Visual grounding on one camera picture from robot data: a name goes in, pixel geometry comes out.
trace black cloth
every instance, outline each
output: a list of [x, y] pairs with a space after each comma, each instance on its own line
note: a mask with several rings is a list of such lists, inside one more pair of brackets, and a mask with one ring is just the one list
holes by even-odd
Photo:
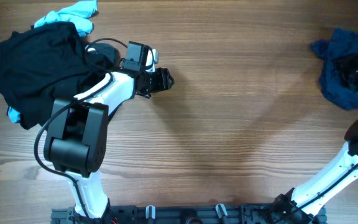
[[115, 49], [112, 45], [106, 43], [95, 43], [91, 48], [94, 48], [94, 51], [89, 51], [89, 54], [103, 54], [106, 56], [109, 61], [113, 64], [118, 64], [119, 62], [119, 51]]
[[86, 54], [71, 22], [13, 32], [0, 42], [0, 93], [21, 113], [24, 129], [43, 125], [56, 98], [70, 98], [104, 78], [105, 73], [91, 62], [113, 66], [103, 54]]
[[343, 109], [358, 108], [358, 92], [344, 85], [342, 73], [335, 66], [335, 61], [339, 58], [358, 55], [358, 33], [335, 29], [331, 40], [316, 41], [311, 44], [311, 49], [324, 60], [319, 78], [323, 96]]

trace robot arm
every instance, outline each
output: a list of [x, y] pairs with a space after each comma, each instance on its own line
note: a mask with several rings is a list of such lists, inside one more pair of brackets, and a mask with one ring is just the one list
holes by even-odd
[[[80, 220], [88, 215], [90, 219], [101, 222], [109, 207], [99, 168], [106, 153], [107, 126], [114, 112], [135, 94], [148, 96], [168, 90], [173, 85], [168, 69], [156, 69], [157, 63], [156, 50], [130, 42], [122, 67], [107, 73], [97, 85], [74, 98], [85, 99], [103, 89], [81, 104], [65, 110], [49, 124], [44, 157], [53, 163], [55, 170], [76, 180], [76, 186], [71, 180], [69, 184], [76, 202], [75, 213]], [[52, 114], [71, 102], [71, 99], [55, 100]]]
[[306, 202], [319, 197], [319, 194], [331, 187], [331, 190], [325, 195], [302, 208], [306, 214], [317, 215], [320, 208], [329, 199], [358, 179], [358, 168], [353, 170], [351, 174], [346, 175], [358, 164], [358, 120], [347, 130], [345, 140], [346, 142], [339, 154], [326, 167], [311, 180], [298, 186], [293, 191], [291, 199], [297, 203], [298, 207], [302, 207]]

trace wood grain surface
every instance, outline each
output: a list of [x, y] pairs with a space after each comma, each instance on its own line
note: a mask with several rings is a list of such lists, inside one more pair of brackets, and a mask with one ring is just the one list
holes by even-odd
[[[0, 0], [0, 41], [71, 4]], [[101, 172], [113, 205], [271, 202], [329, 162], [358, 118], [323, 98], [309, 48], [335, 27], [358, 31], [358, 1], [100, 1], [98, 11], [89, 40], [150, 45], [176, 81], [110, 123]], [[0, 223], [48, 223], [51, 208], [74, 204], [34, 160], [38, 130], [12, 124], [0, 95]], [[358, 223], [358, 180], [327, 211], [330, 224]]]

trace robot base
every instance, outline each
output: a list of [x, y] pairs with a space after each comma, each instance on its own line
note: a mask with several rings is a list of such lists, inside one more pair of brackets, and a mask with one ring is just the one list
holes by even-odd
[[[100, 224], [271, 224], [282, 216], [272, 213], [271, 204], [242, 204], [226, 206], [227, 216], [219, 218], [216, 207], [155, 207], [154, 219], [146, 218], [147, 207], [108, 205]], [[327, 224], [326, 210], [323, 207], [309, 224]], [[87, 223], [84, 217], [75, 213], [74, 207], [53, 209], [51, 224]], [[282, 220], [277, 224], [297, 224]]]

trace black cable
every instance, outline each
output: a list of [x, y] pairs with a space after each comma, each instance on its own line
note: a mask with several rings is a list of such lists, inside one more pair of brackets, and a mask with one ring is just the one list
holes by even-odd
[[100, 38], [100, 39], [97, 39], [95, 41], [93, 41], [92, 43], [88, 44], [88, 46], [86, 46], [85, 48], [85, 52], [88, 51], [88, 49], [95, 43], [99, 42], [99, 41], [102, 41], [102, 40], [111, 40], [111, 41], [114, 41], [114, 42], [117, 42], [118, 44], [121, 44], [122, 46], [124, 46], [125, 48], [128, 48], [128, 46], [124, 43], [122, 43], [121, 41], [117, 40], [117, 39], [114, 39], [114, 38], [109, 38], [109, 37], [105, 37], [105, 38]]
[[306, 202], [304, 205], [298, 207], [297, 209], [295, 209], [294, 211], [290, 212], [289, 214], [285, 215], [284, 217], [282, 217], [281, 219], [279, 219], [278, 221], [274, 222], [273, 224], [277, 224], [281, 221], [283, 221], [283, 219], [291, 214], [294, 214], [300, 210], [302, 210], [303, 208], [306, 208], [307, 206], [309, 206], [310, 204], [312, 204], [313, 202], [319, 200], [321, 197], [323, 197], [324, 195], [326, 195], [330, 190], [332, 190], [334, 187], [336, 187], [339, 183], [342, 182], [342, 180], [344, 180], [347, 176], [349, 176], [353, 171], [358, 169], [358, 163], [354, 166], [352, 166], [344, 175], [342, 175], [337, 181], [335, 181], [331, 186], [329, 186], [326, 190], [324, 190], [323, 192], [321, 192], [319, 195], [317, 195], [315, 198], [311, 199], [310, 201]]
[[82, 99], [80, 99], [80, 100], [73, 100], [71, 103], [69, 103], [68, 105], [64, 106], [62, 109], [58, 110], [56, 113], [54, 113], [53, 115], [51, 115], [51, 117], [50, 117], [50, 118], [45, 122], [45, 124], [41, 127], [40, 131], [39, 131], [38, 134], [37, 134], [37, 137], [35, 138], [35, 142], [34, 142], [34, 157], [35, 157], [35, 160], [38, 162], [38, 164], [39, 164], [42, 168], [44, 168], [46, 171], [51, 172], [51, 173], [53, 173], [53, 174], [60, 175], [60, 176], [62, 176], [62, 177], [66, 177], [66, 178], [70, 179], [70, 180], [73, 182], [73, 185], [74, 185], [75, 190], [76, 190], [76, 192], [77, 192], [78, 200], [80, 201], [81, 207], [82, 207], [82, 209], [83, 209], [83, 211], [84, 211], [84, 214], [85, 214], [86, 219], [87, 219], [87, 221], [88, 221], [89, 224], [92, 223], [92, 221], [91, 221], [90, 216], [89, 216], [89, 214], [88, 214], [88, 212], [87, 212], [87, 210], [86, 210], [84, 201], [83, 201], [82, 196], [81, 196], [81, 193], [80, 193], [80, 189], [79, 189], [78, 184], [77, 184], [77, 180], [76, 180], [74, 177], [72, 177], [72, 176], [70, 176], [70, 175], [68, 175], [68, 174], [66, 174], [66, 173], [64, 173], [64, 172], [59, 172], [59, 171], [56, 171], [56, 170], [53, 170], [53, 169], [47, 167], [47, 166], [41, 161], [41, 159], [40, 159], [40, 157], [39, 157], [39, 155], [38, 155], [38, 146], [39, 146], [39, 141], [40, 141], [40, 138], [41, 138], [41, 136], [42, 136], [42, 133], [48, 128], [48, 126], [50, 125], [50, 123], [51, 123], [57, 116], [59, 116], [61, 113], [63, 113], [63, 112], [66, 111], [67, 109], [71, 108], [72, 106], [78, 105], [78, 104], [84, 102], [85, 100], [94, 97], [96, 94], [98, 94], [99, 92], [103, 91], [107, 86], [109, 86], [109, 85], [112, 83], [114, 77], [113, 77], [112, 73], [111, 73], [109, 70], [107, 70], [107, 69], [105, 69], [105, 68], [103, 68], [103, 67], [100, 67], [99, 65], [96, 65], [96, 64], [94, 64], [93, 62], [90, 62], [89, 60], [87, 60], [87, 54], [86, 54], [86, 53], [87, 53], [88, 49], [89, 49], [93, 44], [95, 44], [95, 43], [97, 43], [97, 42], [99, 42], [99, 41], [102, 41], [102, 40], [115, 41], [115, 42], [117, 42], [117, 43], [123, 45], [123, 46], [126, 47], [126, 48], [128, 48], [128, 46], [127, 46], [126, 44], [122, 43], [121, 41], [116, 40], [116, 39], [113, 39], [113, 38], [101, 38], [101, 39], [98, 39], [98, 40], [93, 41], [92, 43], [90, 43], [90, 44], [85, 48], [85, 53], [84, 53], [84, 60], [85, 60], [85, 62], [87, 62], [88, 64], [92, 65], [93, 67], [96, 67], [97, 69], [103, 70], [104, 73], [109, 73], [109, 74], [110, 74], [110, 79], [109, 79], [109, 81], [108, 81], [106, 84], [104, 84], [101, 88], [99, 88], [98, 90], [96, 90], [95, 92], [89, 94], [88, 96], [86, 96], [86, 97], [84, 97], [84, 98], [82, 98]]

